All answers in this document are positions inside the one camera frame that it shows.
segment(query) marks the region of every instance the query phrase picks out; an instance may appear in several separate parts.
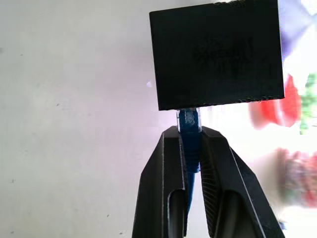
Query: black foam block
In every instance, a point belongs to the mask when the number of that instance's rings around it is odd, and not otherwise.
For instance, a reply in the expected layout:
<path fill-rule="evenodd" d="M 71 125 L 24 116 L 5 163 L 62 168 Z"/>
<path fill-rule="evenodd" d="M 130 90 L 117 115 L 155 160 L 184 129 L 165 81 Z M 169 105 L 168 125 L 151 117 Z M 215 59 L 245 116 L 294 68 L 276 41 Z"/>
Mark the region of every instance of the black foam block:
<path fill-rule="evenodd" d="M 284 98 L 277 0 L 150 13 L 158 107 Z"/>

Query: purple object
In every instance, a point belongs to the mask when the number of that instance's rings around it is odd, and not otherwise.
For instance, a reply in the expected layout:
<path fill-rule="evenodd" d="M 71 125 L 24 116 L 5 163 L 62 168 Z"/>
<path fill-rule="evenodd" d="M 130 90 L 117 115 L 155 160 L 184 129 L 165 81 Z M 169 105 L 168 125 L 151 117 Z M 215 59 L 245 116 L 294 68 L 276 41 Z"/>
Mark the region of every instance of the purple object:
<path fill-rule="evenodd" d="M 311 16 L 300 0 L 279 0 L 282 60 L 291 55 L 316 15 Z"/>

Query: blue cable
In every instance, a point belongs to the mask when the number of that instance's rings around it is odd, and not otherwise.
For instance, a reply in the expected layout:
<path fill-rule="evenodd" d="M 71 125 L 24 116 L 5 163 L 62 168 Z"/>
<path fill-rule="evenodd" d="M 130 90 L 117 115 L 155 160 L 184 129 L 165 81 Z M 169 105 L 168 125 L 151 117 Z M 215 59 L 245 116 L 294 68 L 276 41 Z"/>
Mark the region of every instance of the blue cable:
<path fill-rule="evenodd" d="M 195 173 L 200 171 L 199 152 L 201 146 L 201 122 L 199 109 L 181 109 L 178 111 L 178 129 L 183 141 L 184 156 L 188 178 L 189 213 L 193 200 Z"/>

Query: blurry red object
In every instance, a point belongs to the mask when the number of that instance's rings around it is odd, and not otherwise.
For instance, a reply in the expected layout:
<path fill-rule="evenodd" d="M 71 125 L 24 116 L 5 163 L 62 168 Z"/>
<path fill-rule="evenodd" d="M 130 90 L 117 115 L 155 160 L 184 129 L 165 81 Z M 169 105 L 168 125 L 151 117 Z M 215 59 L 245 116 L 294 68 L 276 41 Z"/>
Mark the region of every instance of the blurry red object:
<path fill-rule="evenodd" d="M 272 123 L 291 127 L 301 118 L 301 96 L 294 85 L 294 79 L 288 76 L 285 98 L 261 103 L 264 117 Z"/>

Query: white wall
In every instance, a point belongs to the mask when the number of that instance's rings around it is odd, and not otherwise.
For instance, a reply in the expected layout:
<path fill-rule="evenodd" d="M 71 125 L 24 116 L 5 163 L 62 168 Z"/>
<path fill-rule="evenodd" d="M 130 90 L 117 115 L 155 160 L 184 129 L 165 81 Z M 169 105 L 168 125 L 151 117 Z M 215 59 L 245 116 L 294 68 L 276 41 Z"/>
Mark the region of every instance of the white wall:
<path fill-rule="evenodd" d="M 0 1 L 1 238 L 131 237 L 140 173 L 176 124 L 146 87 L 155 81 L 148 13 L 204 2 Z M 256 151 L 257 132 L 234 129 L 246 105 L 234 108 L 236 118 L 206 112 L 203 122 L 252 166 L 274 145 Z M 191 215 L 189 237 L 205 237 L 199 193 Z"/>

